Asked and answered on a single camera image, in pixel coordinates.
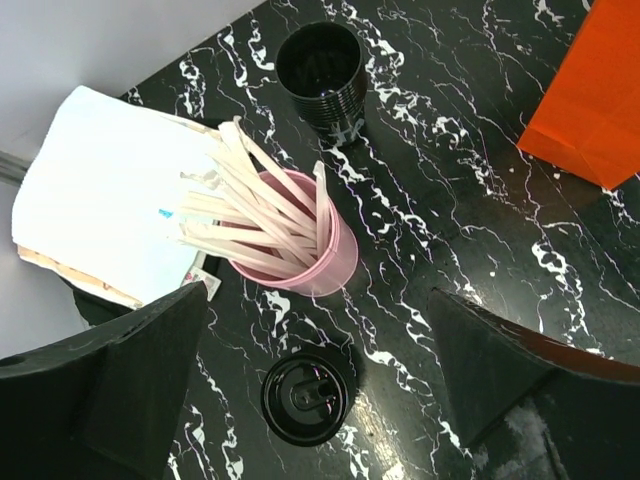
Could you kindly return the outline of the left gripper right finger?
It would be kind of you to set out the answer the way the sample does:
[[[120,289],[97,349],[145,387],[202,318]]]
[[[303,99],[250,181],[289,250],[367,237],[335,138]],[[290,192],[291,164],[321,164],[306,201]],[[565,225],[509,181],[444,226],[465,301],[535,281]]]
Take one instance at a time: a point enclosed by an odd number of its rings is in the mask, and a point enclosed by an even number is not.
[[[428,298],[453,425],[494,479],[636,479],[639,369],[452,293]]]

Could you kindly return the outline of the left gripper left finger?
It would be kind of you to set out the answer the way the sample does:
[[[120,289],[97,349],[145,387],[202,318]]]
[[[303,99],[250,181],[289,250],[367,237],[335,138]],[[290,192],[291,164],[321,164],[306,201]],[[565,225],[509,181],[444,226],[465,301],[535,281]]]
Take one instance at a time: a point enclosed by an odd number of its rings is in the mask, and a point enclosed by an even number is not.
[[[1,362],[4,479],[159,479],[207,312],[203,283]]]

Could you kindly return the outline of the orange paper bag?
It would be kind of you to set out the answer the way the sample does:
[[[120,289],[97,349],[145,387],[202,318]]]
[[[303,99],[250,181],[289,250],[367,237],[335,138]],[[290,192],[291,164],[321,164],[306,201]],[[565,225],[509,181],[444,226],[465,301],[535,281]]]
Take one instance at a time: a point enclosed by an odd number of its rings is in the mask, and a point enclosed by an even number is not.
[[[639,172],[639,3],[599,0],[518,148],[613,190]]]

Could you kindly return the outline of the black coffee cup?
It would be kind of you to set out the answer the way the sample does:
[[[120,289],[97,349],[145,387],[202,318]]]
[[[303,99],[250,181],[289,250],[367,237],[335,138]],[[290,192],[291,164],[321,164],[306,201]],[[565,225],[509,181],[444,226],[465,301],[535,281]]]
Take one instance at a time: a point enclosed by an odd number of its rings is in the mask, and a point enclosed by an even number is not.
[[[281,86],[298,116],[324,143],[355,142],[365,125],[367,74],[356,35],[333,22],[315,22],[293,32],[275,62]]]

